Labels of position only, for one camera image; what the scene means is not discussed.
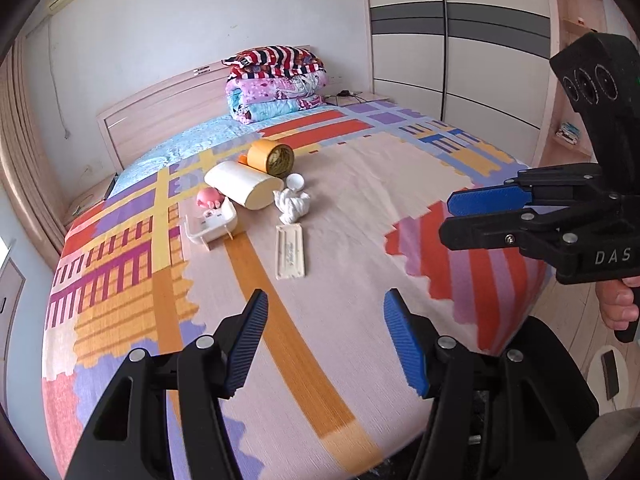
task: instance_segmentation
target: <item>beige curtain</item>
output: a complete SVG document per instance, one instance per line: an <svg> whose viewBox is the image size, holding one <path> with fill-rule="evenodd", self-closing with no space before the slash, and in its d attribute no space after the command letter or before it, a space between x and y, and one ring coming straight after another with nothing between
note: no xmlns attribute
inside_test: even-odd
<svg viewBox="0 0 640 480"><path fill-rule="evenodd" d="M65 243L65 203L31 113L24 37L0 65L0 180L31 242L56 269Z"/></svg>

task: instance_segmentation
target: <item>blue bed sheet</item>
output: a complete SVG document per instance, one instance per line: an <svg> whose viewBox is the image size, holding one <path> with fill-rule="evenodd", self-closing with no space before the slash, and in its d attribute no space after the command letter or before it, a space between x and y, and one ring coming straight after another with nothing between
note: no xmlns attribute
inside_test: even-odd
<svg viewBox="0 0 640 480"><path fill-rule="evenodd" d="M280 124L285 121L297 119L300 117L308 116L311 114L317 114L327 110L328 108L335 108L329 105L323 105L312 110L301 110L286 114L266 121L260 121L253 124L242 124L233 119L230 115L224 115L222 117L216 117L204 123L198 124L193 128L183 131L180 134L176 134L165 142L158 144L153 149L141 156L136 162L131 164L122 174L118 177L110 196L116 195L129 186L133 186L143 178L148 177L159 171L165 166L170 166L187 158L188 156L195 155L207 148L217 146L222 142L231 140L235 137L240 137L245 134L258 132L268 126L274 124Z"/></svg>

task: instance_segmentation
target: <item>hand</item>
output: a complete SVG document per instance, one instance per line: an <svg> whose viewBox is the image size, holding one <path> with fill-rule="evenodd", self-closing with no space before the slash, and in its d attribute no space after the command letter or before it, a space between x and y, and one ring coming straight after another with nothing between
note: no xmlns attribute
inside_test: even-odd
<svg viewBox="0 0 640 480"><path fill-rule="evenodd" d="M630 321L638 319L638 306L630 287L640 286L640 276L596 283L600 315L612 330L626 330Z"/></svg>

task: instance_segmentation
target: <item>stack of bedding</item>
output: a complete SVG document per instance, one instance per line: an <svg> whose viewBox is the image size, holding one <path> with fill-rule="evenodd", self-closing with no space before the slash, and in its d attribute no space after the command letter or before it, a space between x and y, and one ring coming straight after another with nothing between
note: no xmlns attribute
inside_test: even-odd
<svg viewBox="0 0 640 480"><path fill-rule="evenodd" d="M322 61L304 48L264 46L223 59L231 71L226 98L231 116L243 124L272 119L322 104L327 85Z"/></svg>

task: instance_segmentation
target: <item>wardrobe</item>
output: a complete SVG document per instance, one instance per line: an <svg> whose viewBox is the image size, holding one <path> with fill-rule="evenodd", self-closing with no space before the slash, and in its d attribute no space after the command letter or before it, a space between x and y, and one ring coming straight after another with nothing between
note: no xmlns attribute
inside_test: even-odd
<svg viewBox="0 0 640 480"><path fill-rule="evenodd" d="M369 0L374 92L530 163L551 71L549 0Z"/></svg>

